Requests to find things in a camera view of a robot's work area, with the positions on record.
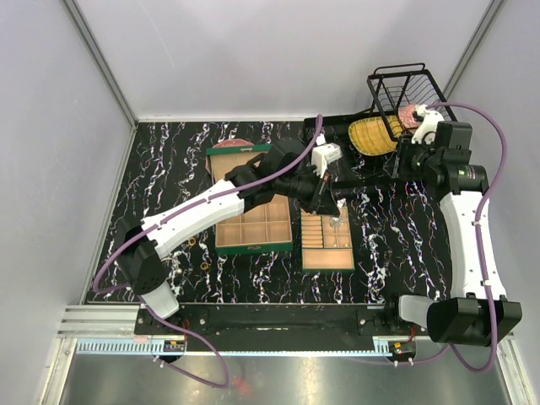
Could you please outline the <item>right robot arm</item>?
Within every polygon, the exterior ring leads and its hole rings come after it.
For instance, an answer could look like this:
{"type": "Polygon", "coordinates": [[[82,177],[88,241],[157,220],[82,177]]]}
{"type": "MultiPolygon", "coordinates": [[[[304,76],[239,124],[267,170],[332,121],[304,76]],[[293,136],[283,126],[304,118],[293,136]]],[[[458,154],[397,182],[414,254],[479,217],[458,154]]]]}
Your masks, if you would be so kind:
{"type": "Polygon", "coordinates": [[[507,298],[489,232],[489,178],[470,162],[470,125],[456,121],[422,123],[398,143],[395,174],[421,180],[435,194],[451,250],[451,292],[435,301],[394,294],[383,313],[393,334],[413,324],[435,343],[488,347],[508,335],[522,318],[521,305],[507,298]]]}

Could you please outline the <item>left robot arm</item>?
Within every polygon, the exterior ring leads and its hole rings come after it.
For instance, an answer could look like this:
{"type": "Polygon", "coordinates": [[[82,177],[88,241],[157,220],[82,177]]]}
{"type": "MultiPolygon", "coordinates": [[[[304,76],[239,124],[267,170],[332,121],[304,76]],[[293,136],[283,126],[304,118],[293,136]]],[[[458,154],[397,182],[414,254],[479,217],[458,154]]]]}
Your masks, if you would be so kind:
{"type": "Polygon", "coordinates": [[[308,148],[299,139],[285,138],[225,173],[202,194],[125,223],[117,233],[115,260],[133,292],[154,312],[153,324],[165,334],[181,327],[180,304],[162,261],[190,237],[269,203],[276,195],[293,198],[307,213],[337,217],[327,167],[342,155],[335,143],[308,148]]]}

